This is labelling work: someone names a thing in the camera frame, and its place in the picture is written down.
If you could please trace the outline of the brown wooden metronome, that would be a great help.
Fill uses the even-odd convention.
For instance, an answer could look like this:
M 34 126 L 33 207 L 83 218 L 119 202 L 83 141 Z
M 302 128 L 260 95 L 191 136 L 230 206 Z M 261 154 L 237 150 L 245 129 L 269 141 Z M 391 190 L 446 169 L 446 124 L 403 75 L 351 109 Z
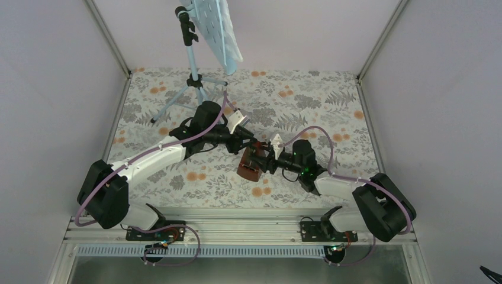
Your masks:
M 245 148 L 242 158 L 237 168 L 237 174 L 248 181 L 258 182 L 261 177 L 262 170 L 251 157 L 265 157 L 265 152 L 262 148 L 262 143 L 257 141 L 251 146 Z

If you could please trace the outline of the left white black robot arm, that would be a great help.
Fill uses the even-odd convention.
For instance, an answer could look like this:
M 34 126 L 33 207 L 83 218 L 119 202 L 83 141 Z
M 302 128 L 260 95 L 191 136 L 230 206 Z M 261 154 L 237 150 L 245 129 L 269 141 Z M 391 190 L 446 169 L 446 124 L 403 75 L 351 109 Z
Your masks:
M 129 190 L 168 165 L 203 153 L 207 144 L 224 145 L 231 154 L 252 145 L 256 139 L 242 127 L 244 119 L 239 111 L 226 118 L 223 107 L 205 101 L 193 117 L 144 152 L 111 164 L 94 162 L 77 197 L 77 215 L 86 211 L 103 229 L 126 225 L 138 228 L 151 240 L 160 238 L 165 231 L 160 212 L 149 204 L 132 204 Z

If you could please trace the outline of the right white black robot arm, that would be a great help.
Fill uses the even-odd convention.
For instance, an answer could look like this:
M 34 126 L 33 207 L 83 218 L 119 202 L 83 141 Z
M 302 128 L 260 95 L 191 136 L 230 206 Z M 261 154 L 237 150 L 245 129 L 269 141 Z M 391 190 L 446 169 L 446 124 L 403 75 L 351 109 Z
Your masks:
M 281 169 L 295 173 L 296 182 L 308 193 L 347 202 L 320 218 L 318 231 L 326 240 L 334 241 L 343 233 L 368 231 L 376 239 L 389 242 L 404 233 L 417 216 L 415 208 L 386 174 L 377 173 L 368 180 L 331 175 L 317 162 L 307 140 L 295 141 L 290 153 L 271 143 L 256 143 L 247 159 L 263 172 Z

